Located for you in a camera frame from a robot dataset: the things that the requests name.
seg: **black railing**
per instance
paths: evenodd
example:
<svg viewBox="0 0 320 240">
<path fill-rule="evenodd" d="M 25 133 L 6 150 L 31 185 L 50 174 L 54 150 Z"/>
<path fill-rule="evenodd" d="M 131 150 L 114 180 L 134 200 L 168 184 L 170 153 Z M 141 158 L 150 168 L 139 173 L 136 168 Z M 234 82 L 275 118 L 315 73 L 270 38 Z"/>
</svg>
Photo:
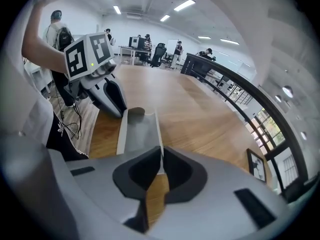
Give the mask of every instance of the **black railing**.
<svg viewBox="0 0 320 240">
<path fill-rule="evenodd" d="M 283 117 L 281 112 L 276 108 L 276 106 L 252 83 L 247 81 L 245 78 L 243 78 L 239 74 L 233 72 L 232 70 L 218 63 L 215 63 L 211 60 L 208 60 L 206 58 L 203 58 L 191 53 L 187 53 L 187 57 L 183 64 L 181 74 L 194 76 L 198 78 L 201 82 L 208 84 L 210 87 L 213 88 L 214 91 L 217 91 L 226 101 L 228 101 L 240 113 L 240 115 L 245 119 L 245 121 L 248 122 L 248 124 L 252 127 L 252 129 L 258 135 L 259 139 L 262 141 L 262 144 L 267 151 L 267 154 L 265 155 L 265 157 L 268 158 L 267 160 L 271 160 L 279 181 L 282 195 L 286 198 L 280 172 L 278 170 L 278 166 L 275 161 L 275 156 L 277 152 L 281 151 L 284 145 L 282 145 L 281 148 L 275 148 L 272 151 L 270 150 L 266 141 L 264 140 L 264 138 L 262 137 L 262 135 L 260 134 L 256 126 L 251 122 L 247 114 L 241 110 L 241 108 L 236 104 L 235 101 L 233 101 L 230 97 L 228 97 L 228 95 L 226 95 L 223 91 L 221 91 L 218 88 L 219 84 L 218 86 L 215 86 L 205 78 L 207 73 L 211 69 L 222 74 L 224 77 L 227 77 L 228 79 L 233 81 L 236 85 L 241 87 L 248 95 L 250 95 L 253 99 L 255 99 L 268 112 L 268 114 L 271 116 L 271 118 L 274 120 L 274 122 L 277 124 L 280 131 L 282 132 L 285 138 L 284 145 L 290 148 L 292 156 L 295 160 L 296 168 L 298 172 L 298 178 L 295 180 L 295 183 L 298 184 L 299 186 L 303 186 L 303 183 L 308 180 L 308 173 L 307 173 L 305 159 L 304 159 L 302 150 L 298 144 L 298 141 L 295 137 L 295 134 L 293 133 L 292 129 L 290 128 L 288 122 Z"/>
</svg>

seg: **ceiling light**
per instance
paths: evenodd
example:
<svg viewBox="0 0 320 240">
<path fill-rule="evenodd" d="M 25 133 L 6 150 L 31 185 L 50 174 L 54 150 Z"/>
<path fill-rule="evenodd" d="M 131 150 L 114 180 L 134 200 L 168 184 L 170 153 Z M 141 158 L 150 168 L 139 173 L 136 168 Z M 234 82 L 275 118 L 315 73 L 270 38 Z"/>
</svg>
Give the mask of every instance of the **ceiling light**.
<svg viewBox="0 0 320 240">
<path fill-rule="evenodd" d="M 182 9 L 188 7 L 188 6 L 191 6 L 191 5 L 195 4 L 195 3 L 196 3 L 195 1 L 188 0 L 188 1 L 180 4 L 180 5 L 177 6 L 176 8 L 174 8 L 174 10 L 175 10 L 176 12 L 179 12 L 180 10 L 182 10 Z"/>
<path fill-rule="evenodd" d="M 302 139 L 307 140 L 307 134 L 305 131 L 300 132 Z"/>
<path fill-rule="evenodd" d="M 239 45 L 238 42 L 235 41 L 231 41 L 231 40 L 227 40 L 227 39 L 220 39 L 222 42 L 226 42 L 226 43 L 230 43 L 230 44 L 234 44 L 234 45 Z"/>
<path fill-rule="evenodd" d="M 230 60 L 228 60 L 228 62 L 230 62 L 230 63 L 232 63 L 232 64 L 234 64 L 234 65 L 238 66 L 238 64 L 236 64 L 236 63 L 233 63 L 233 62 L 232 62 L 232 61 L 230 61 Z"/>
<path fill-rule="evenodd" d="M 284 93 L 289 97 L 289 98 L 293 98 L 294 97 L 294 93 L 292 91 L 292 88 L 289 85 L 286 85 L 284 87 L 282 87 L 282 90 L 284 91 Z"/>
<path fill-rule="evenodd" d="M 161 22 L 164 22 L 166 19 L 168 19 L 168 18 L 170 18 L 170 16 L 169 15 L 165 15 L 165 16 L 163 16 L 163 18 L 162 19 L 160 19 L 160 21 Z"/>
<path fill-rule="evenodd" d="M 200 39 L 211 39 L 210 36 L 198 36 L 198 38 L 200 38 Z"/>
<path fill-rule="evenodd" d="M 282 102 L 282 98 L 281 98 L 280 95 L 276 95 L 275 98 L 276 98 L 276 100 L 277 100 L 278 102 Z"/>
<path fill-rule="evenodd" d="M 117 14 L 121 14 L 121 11 L 119 10 L 119 7 L 118 7 L 118 6 L 114 6 L 113 8 L 115 9 L 115 11 L 116 11 Z"/>
</svg>

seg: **backpack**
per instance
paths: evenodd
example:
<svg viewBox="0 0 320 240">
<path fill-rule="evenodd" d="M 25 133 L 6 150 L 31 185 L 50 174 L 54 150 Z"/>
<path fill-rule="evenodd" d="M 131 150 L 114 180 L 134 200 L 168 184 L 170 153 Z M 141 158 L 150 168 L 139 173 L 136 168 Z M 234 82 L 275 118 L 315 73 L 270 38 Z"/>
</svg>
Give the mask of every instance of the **backpack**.
<svg viewBox="0 0 320 240">
<path fill-rule="evenodd" d="M 63 52 L 73 41 L 74 38 L 71 35 L 70 30 L 64 26 L 57 31 L 53 47 L 58 51 Z"/>
<path fill-rule="evenodd" d="M 113 37 L 110 40 L 110 45 L 114 46 L 116 43 L 116 39 L 114 39 Z"/>
</svg>

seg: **framed picture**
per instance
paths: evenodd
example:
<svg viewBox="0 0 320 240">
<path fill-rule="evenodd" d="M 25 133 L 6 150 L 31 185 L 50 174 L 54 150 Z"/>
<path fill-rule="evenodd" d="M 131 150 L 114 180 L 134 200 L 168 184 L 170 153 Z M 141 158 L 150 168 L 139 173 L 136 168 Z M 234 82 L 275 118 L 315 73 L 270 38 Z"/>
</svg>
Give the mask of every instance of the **framed picture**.
<svg viewBox="0 0 320 240">
<path fill-rule="evenodd" d="M 255 152 L 253 152 L 251 149 L 247 149 L 246 154 L 248 157 L 249 172 L 258 180 L 266 183 L 267 178 L 266 178 L 265 161 L 260 156 L 258 156 Z"/>
</svg>

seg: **black backpack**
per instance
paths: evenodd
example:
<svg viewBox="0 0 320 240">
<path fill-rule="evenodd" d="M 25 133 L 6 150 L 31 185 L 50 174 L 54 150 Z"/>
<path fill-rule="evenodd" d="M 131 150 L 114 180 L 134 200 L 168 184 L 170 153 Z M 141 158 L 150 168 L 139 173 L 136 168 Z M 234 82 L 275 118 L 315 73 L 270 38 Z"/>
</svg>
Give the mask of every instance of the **black backpack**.
<svg viewBox="0 0 320 240">
<path fill-rule="evenodd" d="M 74 41 L 73 36 L 71 35 L 70 30 L 67 27 L 62 27 L 58 30 L 56 34 L 56 39 L 53 47 L 60 52 L 63 52 L 64 49 Z"/>
</svg>

